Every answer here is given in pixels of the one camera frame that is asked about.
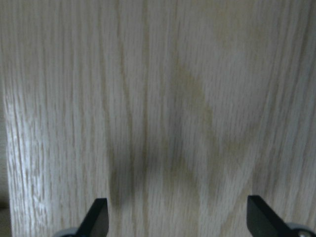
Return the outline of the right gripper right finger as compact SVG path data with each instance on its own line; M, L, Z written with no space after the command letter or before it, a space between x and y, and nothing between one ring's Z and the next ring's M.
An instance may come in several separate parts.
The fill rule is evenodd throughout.
M247 197L247 228L253 237L314 237L310 228L284 222L258 195Z

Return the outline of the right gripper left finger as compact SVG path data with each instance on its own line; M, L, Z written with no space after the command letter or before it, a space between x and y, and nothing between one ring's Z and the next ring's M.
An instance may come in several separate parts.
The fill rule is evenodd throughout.
M109 214L106 198L97 198L79 226L77 237L106 237L109 231Z

